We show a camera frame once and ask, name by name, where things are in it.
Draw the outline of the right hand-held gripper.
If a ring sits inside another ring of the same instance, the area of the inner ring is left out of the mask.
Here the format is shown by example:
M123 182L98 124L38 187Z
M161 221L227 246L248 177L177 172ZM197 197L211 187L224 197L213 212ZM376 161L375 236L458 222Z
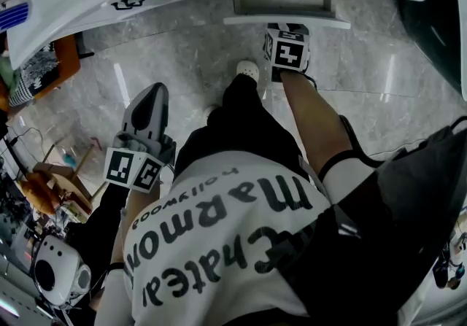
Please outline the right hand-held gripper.
M281 82L280 72L297 71L304 74L308 68L309 30L301 24L269 23L266 28L263 51L269 62L272 82Z

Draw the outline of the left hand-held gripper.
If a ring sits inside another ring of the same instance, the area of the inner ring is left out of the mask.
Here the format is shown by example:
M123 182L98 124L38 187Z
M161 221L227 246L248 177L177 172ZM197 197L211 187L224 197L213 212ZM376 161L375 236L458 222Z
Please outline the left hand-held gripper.
M123 115L122 131L107 149L104 180L149 193L160 182L164 167L175 161L176 142L165 135L169 91L162 82L142 90Z

